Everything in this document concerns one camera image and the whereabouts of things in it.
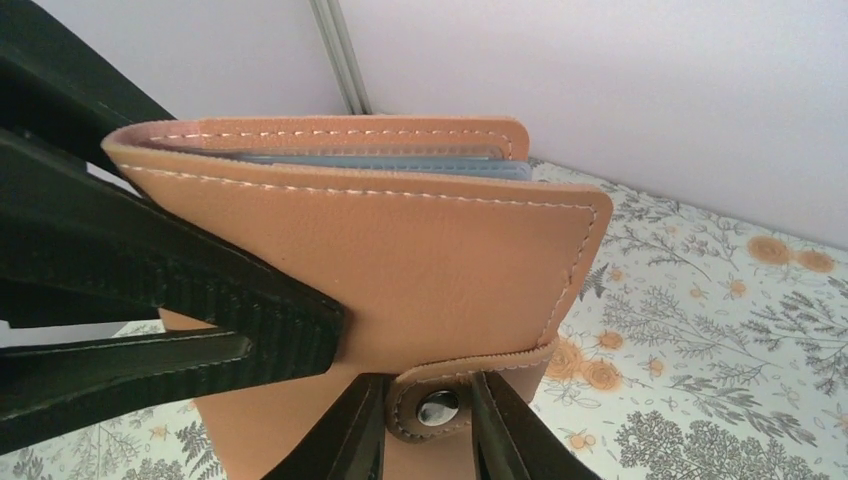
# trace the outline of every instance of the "leather tab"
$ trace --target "leather tab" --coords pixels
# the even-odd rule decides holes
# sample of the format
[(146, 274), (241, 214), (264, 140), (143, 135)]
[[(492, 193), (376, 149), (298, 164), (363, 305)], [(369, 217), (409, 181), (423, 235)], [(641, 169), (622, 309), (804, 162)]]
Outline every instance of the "leather tab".
[[(386, 428), (406, 443), (424, 443), (471, 425), (471, 376), (475, 372), (501, 372), (512, 387), (530, 402), (535, 387), (556, 350), (558, 337), (526, 352), (486, 355), (431, 363), (407, 370), (395, 378), (386, 399)], [(418, 420), (419, 405), (434, 392), (447, 390), (459, 400), (459, 412), (444, 425), (429, 427)]]

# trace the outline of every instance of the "gray leaf print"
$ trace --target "gray leaf print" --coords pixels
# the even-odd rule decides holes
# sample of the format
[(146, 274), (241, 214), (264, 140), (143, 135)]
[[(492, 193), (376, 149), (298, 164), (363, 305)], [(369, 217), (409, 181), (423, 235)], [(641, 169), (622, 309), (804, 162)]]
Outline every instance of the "gray leaf print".
[(769, 437), (788, 437), (798, 443), (816, 445), (816, 436), (801, 427), (792, 415), (783, 412), (764, 414), (757, 410), (762, 404), (747, 388), (719, 387), (711, 379), (678, 375), (671, 378), (671, 390), (688, 393), (693, 405), (708, 418), (716, 417), (731, 425), (746, 422)]
[(714, 372), (712, 379), (720, 382), (722, 387), (732, 387), (737, 384), (759, 385), (760, 380), (765, 380), (762, 376), (763, 367), (765, 364), (752, 367), (741, 363), (731, 365), (723, 360), (707, 365), (707, 368)]
[(176, 460), (165, 463), (160, 458), (153, 463), (153, 460), (145, 458), (138, 471), (134, 468), (127, 470), (122, 480), (185, 480), (185, 475), (180, 462)]
[(621, 446), (621, 465), (646, 467), (648, 480), (698, 478), (709, 480), (826, 480), (806, 460), (788, 456), (775, 439), (765, 447), (744, 440), (716, 424), (696, 420), (689, 432), (658, 411), (627, 415), (615, 438)]
[(683, 253), (691, 253), (698, 257), (710, 257), (723, 260), (734, 270), (739, 267), (733, 261), (733, 254), (739, 248), (730, 235), (740, 236), (747, 231), (741, 222), (724, 218), (711, 212), (699, 212), (701, 223), (692, 227), (692, 234), (683, 242)]
[(594, 270), (591, 274), (586, 276), (586, 279), (583, 281), (583, 286), (580, 287), (580, 293), (578, 294), (581, 301), (590, 290), (595, 292), (596, 297), (601, 298), (601, 295), (607, 290), (607, 287), (604, 286), (604, 273), (607, 271), (608, 267), (609, 263)]
[(830, 277), (827, 283), (837, 289), (842, 298), (848, 300), (848, 281)]
[(89, 480), (111, 475), (138, 458), (140, 442), (132, 434), (112, 429), (108, 422), (84, 428), (71, 445), (75, 460), (68, 480)]
[(133, 337), (136, 335), (151, 335), (154, 333), (162, 333), (164, 328), (158, 324), (142, 324), (136, 325), (130, 328), (127, 331), (121, 332), (115, 335), (116, 338), (119, 337)]
[(182, 428), (175, 434), (183, 444), (183, 453), (186, 454), (185, 464), (194, 462), (189, 476), (197, 480), (213, 480), (223, 478), (224, 470), (221, 463), (215, 457), (212, 443), (206, 436), (206, 426), (191, 422), (188, 427)]
[[(832, 279), (831, 284), (839, 284)], [(784, 295), (779, 307), (751, 312), (742, 323), (755, 334), (754, 341), (770, 352), (791, 342), (800, 347), (806, 364), (819, 377), (816, 389), (834, 395), (848, 388), (848, 317), (837, 315), (821, 298), (794, 291)]]
[(626, 333), (636, 344), (674, 345), (683, 358), (712, 359), (725, 350), (761, 365), (773, 365), (748, 352), (748, 340), (739, 331), (701, 314), (690, 315), (667, 290), (651, 286), (645, 295), (639, 307), (633, 306), (629, 296), (609, 295), (604, 305), (604, 325)]
[(18, 454), (18, 462), (12, 467), (12, 475), (22, 480), (53, 480), (52, 475), (44, 476), (44, 460), (35, 456), (32, 448), (24, 448)]
[(130, 418), (130, 425), (132, 425), (133, 428), (141, 428), (141, 425), (144, 422), (153, 418), (153, 414), (155, 412), (156, 407), (148, 407), (142, 410), (135, 411), (127, 416)]
[(639, 192), (623, 185), (604, 182), (601, 189), (611, 195), (620, 196), (612, 214), (613, 222), (647, 222), (659, 223), (669, 217), (687, 219), (681, 213), (680, 202)]
[(648, 238), (643, 238), (630, 225), (624, 226), (624, 235), (608, 232), (603, 240), (604, 245), (620, 243), (621, 253), (628, 255), (630, 252), (653, 252), (655, 255), (648, 260), (648, 265), (688, 265), (701, 273), (707, 280), (712, 281), (710, 276), (701, 267), (677, 253), (674, 243), (666, 235), (651, 232)]

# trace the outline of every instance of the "white stitching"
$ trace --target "white stitching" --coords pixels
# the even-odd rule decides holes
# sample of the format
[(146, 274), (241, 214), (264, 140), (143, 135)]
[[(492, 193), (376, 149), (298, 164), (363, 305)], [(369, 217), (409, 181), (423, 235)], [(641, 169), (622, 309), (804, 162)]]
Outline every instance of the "white stitching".
[(191, 173), (182, 173), (182, 172), (172, 172), (170, 170), (158, 170), (155, 168), (146, 168), (146, 167), (135, 167), (132, 165), (121, 164), (119, 165), (122, 168), (128, 168), (130, 170), (136, 170), (140, 172), (148, 172), (154, 175), (164, 175), (168, 177), (176, 177), (176, 178), (185, 178), (185, 179), (193, 179), (207, 182), (218, 182), (218, 183), (226, 183), (232, 185), (238, 185), (241, 187), (260, 187), (264, 190), (290, 190), (290, 191), (304, 191), (310, 193), (332, 193), (332, 194), (342, 194), (342, 195), (390, 195), (390, 196), (404, 196), (404, 197), (422, 197), (422, 198), (432, 198), (432, 199), (440, 199), (440, 200), (457, 200), (461, 202), (479, 202), (479, 203), (495, 203), (499, 205), (518, 205), (518, 206), (530, 206), (530, 207), (554, 207), (554, 208), (584, 208), (595, 212), (595, 208), (591, 205), (572, 205), (569, 203), (549, 203), (549, 202), (521, 202), (518, 200), (501, 200), (497, 198), (488, 199), (488, 198), (473, 198), (473, 197), (460, 197), (454, 195), (444, 195), (440, 193), (413, 193), (413, 192), (398, 192), (394, 190), (354, 190), (354, 189), (336, 189), (336, 188), (315, 188), (315, 187), (296, 187), (293, 185), (274, 185), (269, 183), (252, 183), (252, 182), (244, 182), (240, 180), (230, 180), (229, 178), (222, 177), (209, 177), (206, 175), (194, 175)]
[(177, 138), (214, 138), (214, 137), (252, 137), (252, 136), (260, 136), (267, 137), (270, 135), (275, 136), (286, 136), (286, 135), (294, 135), (296, 137), (302, 135), (468, 135), (468, 134), (477, 134), (477, 135), (490, 135), (493, 137), (499, 137), (507, 142), (507, 158), (512, 160), (513, 155), (513, 145), (512, 139), (502, 133), (484, 131), (484, 130), (312, 130), (312, 131), (293, 131), (293, 132), (238, 132), (238, 133), (189, 133), (184, 135), (162, 135), (158, 137), (150, 137), (150, 140), (165, 140), (165, 139), (177, 139)]
[(500, 367), (500, 368), (495, 368), (495, 369), (485, 369), (484, 368), (482, 370), (467, 370), (465, 372), (446, 373), (446, 374), (440, 375), (438, 377), (427, 378), (427, 379), (424, 379), (424, 380), (418, 380), (418, 381), (412, 383), (411, 385), (407, 386), (406, 388), (404, 388), (400, 392), (400, 394), (398, 394), (398, 400), (397, 400), (397, 402), (395, 402), (395, 406), (392, 409), (392, 417), (393, 417), (393, 420), (395, 421), (395, 427), (397, 427), (397, 429), (400, 431), (400, 433), (403, 434), (403, 436), (405, 436), (405, 437), (424, 439), (424, 438), (430, 438), (430, 437), (436, 437), (436, 436), (439, 436), (439, 435), (444, 435), (445, 433), (452, 432), (452, 431), (454, 431), (458, 428), (463, 428), (463, 427), (467, 427), (468, 425), (471, 425), (470, 421), (465, 421), (465, 422), (462, 422), (462, 423), (457, 423), (457, 424), (455, 424), (451, 427), (444, 428), (442, 430), (437, 430), (435, 432), (425, 433), (425, 434), (412, 433), (409, 430), (406, 430), (405, 428), (403, 428), (403, 424), (400, 421), (400, 405), (403, 403), (403, 396), (406, 395), (406, 393), (409, 392), (409, 390), (416, 385), (436, 382), (436, 381), (439, 381), (439, 380), (444, 380), (446, 378), (454, 378), (454, 377), (459, 377), (459, 376), (462, 376), (462, 375), (472, 375), (472, 374), (477, 373), (479, 371), (502, 372), (504, 370), (521, 370), (521, 369), (525, 369), (525, 368), (533, 368), (533, 367), (536, 367), (538, 365), (541, 365), (541, 364), (547, 362), (550, 358), (551, 358), (551, 356), (548, 355), (545, 358), (543, 358), (542, 360), (539, 360), (538, 362), (527, 363), (527, 364), (524, 364), (524, 365), (512, 365), (512, 366), (509, 366), (509, 367)]
[(568, 272), (568, 283), (563, 285), (562, 292), (560, 292), (559, 298), (554, 304), (554, 308), (551, 309), (551, 315), (548, 317), (548, 321), (545, 322), (545, 328), (542, 329), (542, 333), (536, 340), (537, 346), (542, 344), (542, 338), (544, 338), (545, 334), (548, 333), (548, 328), (551, 326), (551, 322), (553, 322), (554, 320), (554, 315), (556, 315), (556, 311), (559, 308), (559, 304), (562, 303), (562, 300), (565, 298), (565, 295), (568, 292), (571, 283), (574, 281), (574, 269), (577, 268), (577, 264), (580, 263), (580, 259), (583, 258), (583, 250), (586, 248), (586, 242), (588, 242), (589, 237), (592, 236), (592, 228), (595, 226), (595, 222), (598, 220), (598, 211), (594, 208), (592, 208), (591, 210), (592, 220), (589, 222), (589, 228), (586, 232), (586, 236), (583, 237), (583, 241), (580, 243), (580, 248), (577, 250), (577, 258), (574, 259), (574, 263), (571, 265), (571, 270)]

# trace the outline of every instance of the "white wall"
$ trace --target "white wall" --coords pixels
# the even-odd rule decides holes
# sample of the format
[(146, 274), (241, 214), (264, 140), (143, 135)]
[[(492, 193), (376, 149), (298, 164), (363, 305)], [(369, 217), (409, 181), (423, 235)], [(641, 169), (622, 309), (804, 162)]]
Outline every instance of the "white wall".
[(848, 2), (340, 2), (377, 112), (848, 247)]
[(346, 113), (305, 0), (35, 1), (178, 118)]

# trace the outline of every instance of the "stitched edge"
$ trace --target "stitched edge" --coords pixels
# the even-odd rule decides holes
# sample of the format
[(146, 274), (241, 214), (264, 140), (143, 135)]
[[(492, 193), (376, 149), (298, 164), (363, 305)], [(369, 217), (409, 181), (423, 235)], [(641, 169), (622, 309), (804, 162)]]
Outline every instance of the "stitched edge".
[[(560, 207), (560, 208), (588, 209), (592, 212), (592, 220), (589, 222), (589, 227), (587, 229), (588, 231), (586, 233), (586, 236), (583, 238), (583, 241), (580, 244), (580, 248), (577, 251), (577, 255), (575, 257), (574, 263), (571, 265), (571, 268), (569, 269), (568, 281), (565, 283), (565, 285), (563, 285), (563, 289), (560, 292), (559, 298), (557, 298), (556, 303), (554, 304), (553, 308), (551, 309), (551, 314), (548, 317), (548, 320), (545, 322), (545, 326), (542, 329), (542, 333), (539, 335), (539, 338), (536, 340), (536, 348), (539, 348), (541, 346), (540, 342), (541, 342), (542, 338), (548, 332), (548, 329), (550, 328), (550, 325), (553, 322), (554, 315), (556, 314), (556, 311), (559, 308), (559, 305), (562, 303), (562, 300), (565, 298), (570, 286), (573, 283), (572, 279), (573, 279), (573, 276), (574, 276), (574, 270), (575, 270), (575, 268), (577, 268), (577, 264), (580, 263), (580, 259), (583, 257), (583, 252), (584, 252), (584, 249), (586, 247), (586, 243), (588, 242), (589, 238), (592, 236), (592, 231), (594, 230), (594, 226), (595, 226), (595, 223), (596, 223), (597, 218), (598, 218), (598, 211), (597, 211), (597, 209), (595, 209), (595, 207), (593, 205), (571, 205), (571, 204), (565, 204), (565, 203), (549, 203), (549, 202), (520, 202), (520, 201), (516, 201), (516, 200), (469, 198), (469, 197), (451, 196), (451, 195), (444, 195), (444, 194), (397, 192), (397, 191), (392, 191), (392, 190), (353, 190), (353, 189), (342, 190), (342, 189), (331, 189), (331, 188), (322, 189), (322, 188), (314, 188), (314, 187), (295, 187), (295, 186), (292, 186), (292, 185), (273, 185), (273, 184), (264, 184), (264, 183), (251, 183), (251, 182), (245, 182), (245, 181), (239, 181), (239, 180), (231, 180), (231, 179), (222, 178), (222, 177), (210, 177), (210, 176), (206, 176), (206, 175), (193, 175), (193, 174), (189, 174), (189, 173), (172, 172), (172, 171), (169, 171), (169, 170), (159, 170), (159, 169), (152, 169), (152, 168), (146, 168), (146, 167), (137, 167), (137, 166), (133, 166), (133, 165), (129, 165), (129, 164), (120, 164), (119, 166), (122, 167), (122, 168), (128, 168), (130, 170), (148, 172), (148, 173), (151, 173), (151, 174), (154, 174), (154, 175), (170, 176), (170, 177), (174, 177), (174, 178), (178, 178), (178, 179), (195, 179), (195, 180), (200, 180), (200, 181), (214, 181), (214, 182), (219, 182), (219, 183), (223, 183), (223, 184), (233, 184), (233, 185), (249, 186), (249, 187), (260, 187), (260, 188), (263, 188), (263, 189), (266, 189), (266, 190), (282, 189), (282, 190), (289, 190), (289, 191), (307, 191), (307, 192), (313, 192), (313, 193), (352, 194), (352, 195), (399, 195), (399, 196), (404, 196), (404, 197), (434, 198), (434, 199), (443, 199), (443, 200), (457, 200), (457, 201), (466, 201), (466, 202), (494, 203), (494, 204), (505, 204), (505, 205), (523, 205), (523, 206), (534, 206), (534, 207)], [(511, 370), (511, 369), (530, 368), (530, 367), (539, 365), (539, 364), (547, 361), (548, 358), (550, 358), (550, 357), (547, 357), (544, 360), (540, 360), (540, 361), (532, 363), (532, 364), (519, 365), (519, 366), (515, 366), (515, 367), (503, 367), (503, 368), (499, 368), (499, 369), (495, 369), (495, 370), (487, 370), (487, 371), (503, 371), (503, 370)], [(409, 385), (408, 387), (406, 387), (398, 395), (398, 401), (395, 403), (395, 406), (392, 410), (392, 416), (394, 417), (393, 419), (395, 421), (395, 426), (398, 428), (398, 430), (403, 435), (411, 437), (411, 438), (430, 438), (430, 437), (434, 437), (434, 436), (437, 436), (437, 435), (442, 435), (444, 433), (450, 432), (450, 431), (455, 430), (457, 428), (467, 426), (469, 423), (464, 422), (462, 424), (455, 425), (455, 426), (453, 426), (449, 429), (440, 430), (440, 431), (437, 431), (437, 432), (434, 432), (434, 433), (431, 433), (431, 434), (416, 435), (416, 434), (408, 432), (401, 425), (400, 416), (399, 416), (399, 408), (400, 408), (400, 403), (403, 400), (403, 396), (406, 394), (407, 391), (409, 391), (410, 388), (412, 388), (415, 385), (418, 385), (420, 383), (427, 383), (427, 382), (431, 382), (431, 381), (441, 380), (441, 379), (444, 379), (444, 378), (457, 377), (459, 375), (468, 375), (470, 373), (474, 373), (474, 372), (473, 371), (472, 372), (460, 372), (460, 373), (454, 373), (454, 374), (443, 375), (443, 376), (440, 376), (440, 377), (435, 377), (433, 379), (419, 380), (419, 381), (414, 382), (413, 384)]]
[(236, 133), (189, 133), (184, 135), (161, 135), (158, 137), (150, 137), (149, 140), (165, 140), (177, 138), (214, 138), (214, 137), (270, 137), (270, 136), (303, 136), (303, 135), (489, 135), (506, 140), (507, 143), (507, 158), (512, 160), (512, 139), (507, 135), (498, 132), (485, 130), (297, 130), (293, 132), (277, 131), (277, 132), (236, 132)]
[[(330, 166), (330, 165), (316, 165), (318, 167)], [(380, 165), (379, 163), (363, 163), (359, 165), (353, 165), (356, 168), (367, 169), (367, 170), (383, 170), (383, 171), (400, 171), (400, 172), (517, 172), (521, 170), (518, 167), (514, 167), (512, 165), (504, 165), (504, 166), (478, 166), (478, 167), (456, 167), (452, 165), (390, 165), (386, 167), (385, 165)]]
[(424, 380), (418, 380), (418, 381), (408, 385), (406, 388), (401, 390), (400, 394), (398, 394), (398, 400), (397, 400), (397, 402), (395, 402), (395, 406), (392, 409), (392, 419), (395, 422), (395, 427), (397, 427), (397, 429), (400, 431), (400, 433), (403, 436), (409, 437), (409, 438), (419, 438), (419, 439), (437, 437), (437, 436), (440, 436), (440, 435), (444, 435), (448, 432), (452, 432), (454, 430), (457, 430), (459, 428), (467, 427), (467, 426), (471, 425), (471, 422), (468, 421), (468, 420), (466, 420), (462, 423), (457, 423), (456, 425), (453, 425), (453, 426), (448, 427), (448, 428), (444, 428), (442, 430), (437, 430), (437, 431), (432, 432), (432, 433), (426, 433), (426, 434), (412, 433), (412, 432), (406, 430), (405, 428), (403, 428), (403, 424), (400, 421), (400, 405), (403, 403), (403, 397), (404, 397), (404, 395), (406, 395), (407, 392), (409, 392), (409, 390), (412, 387), (414, 387), (416, 385), (422, 385), (422, 384), (425, 384), (425, 383), (436, 382), (436, 381), (445, 380), (445, 379), (448, 379), (448, 378), (455, 378), (455, 377), (459, 377), (459, 376), (463, 376), (463, 375), (471, 375), (471, 374), (474, 374), (474, 373), (480, 372), (480, 371), (482, 371), (482, 372), (502, 372), (504, 370), (522, 370), (522, 369), (525, 369), (525, 368), (533, 368), (533, 367), (539, 366), (539, 365), (547, 362), (548, 360), (550, 360), (551, 355), (548, 355), (545, 358), (543, 358), (542, 360), (539, 360), (537, 362), (527, 363), (527, 364), (523, 364), (523, 365), (513, 365), (513, 366), (509, 366), (509, 367), (500, 367), (500, 368), (494, 368), (494, 369), (484, 368), (482, 370), (467, 370), (467, 371), (464, 371), (464, 372), (446, 373), (446, 374), (440, 375), (438, 377), (427, 378), (427, 379), (424, 379)]
[(544, 336), (548, 333), (548, 328), (550, 328), (551, 323), (553, 323), (554, 315), (556, 315), (559, 305), (568, 293), (568, 289), (571, 288), (571, 284), (574, 283), (574, 270), (577, 268), (577, 264), (580, 263), (580, 259), (583, 258), (583, 251), (586, 248), (586, 243), (589, 241), (589, 237), (592, 236), (592, 230), (595, 227), (595, 222), (598, 220), (598, 211), (594, 207), (591, 210), (592, 220), (589, 222), (589, 228), (587, 229), (586, 236), (583, 237), (583, 241), (580, 243), (580, 248), (577, 249), (577, 257), (574, 259), (574, 263), (571, 265), (571, 269), (568, 272), (568, 282), (563, 285), (562, 292), (560, 292), (559, 298), (557, 298), (556, 303), (554, 303), (554, 308), (551, 309), (551, 315), (548, 317), (548, 321), (545, 322), (545, 327), (542, 329), (542, 333), (539, 335), (539, 338), (536, 339), (536, 346), (540, 346), (542, 344), (542, 338), (544, 338)]

